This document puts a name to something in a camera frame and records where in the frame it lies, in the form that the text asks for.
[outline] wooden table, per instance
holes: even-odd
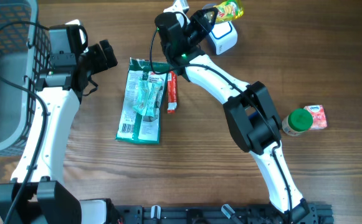
[[[64,174],[77,198],[146,206],[268,203],[261,173],[234,144],[221,104],[182,78],[176,114],[163,113],[160,145],[114,140],[129,59],[148,58],[153,21],[170,0],[42,3],[49,3],[39,6],[43,25],[80,19],[90,43],[108,39],[118,59],[94,77],[99,90],[83,99],[72,125]],[[189,16],[207,3],[190,1]],[[283,135],[288,167],[308,201],[333,205],[337,223],[362,223],[362,1],[243,3],[245,15],[234,23],[237,45],[219,56],[206,41],[202,48],[233,76],[264,83],[281,118],[324,105],[329,128]],[[159,40],[153,58],[164,61]],[[0,183],[18,160],[0,158]]]

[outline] plastic bin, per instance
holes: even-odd
[[[36,0],[0,0],[0,27],[12,21],[37,22]],[[0,75],[34,91],[35,74],[47,66],[50,41],[35,26],[16,24],[0,32]],[[21,155],[35,111],[35,99],[0,81],[0,156]]]

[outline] yellow snack package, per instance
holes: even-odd
[[[244,14],[240,0],[227,0],[214,7],[218,9],[216,24],[233,21]]]

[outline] red snack wrapper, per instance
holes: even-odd
[[[167,88],[168,88],[167,113],[175,113],[177,103],[176,103],[176,75],[174,72],[170,72],[168,74]]]
[[[325,110],[322,105],[305,106],[304,109],[310,112],[313,118],[313,124],[310,130],[323,129],[328,126]]]

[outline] teal packet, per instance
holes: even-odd
[[[153,62],[153,67],[156,72],[169,70],[167,63]],[[160,143],[160,108],[167,88],[167,77],[168,74],[154,74],[150,70],[149,61],[130,59],[123,109],[116,134],[117,140],[135,144]],[[148,88],[148,91],[145,91],[145,95],[140,94],[138,98],[140,86],[145,89]],[[142,101],[147,102],[146,106],[138,107]]]

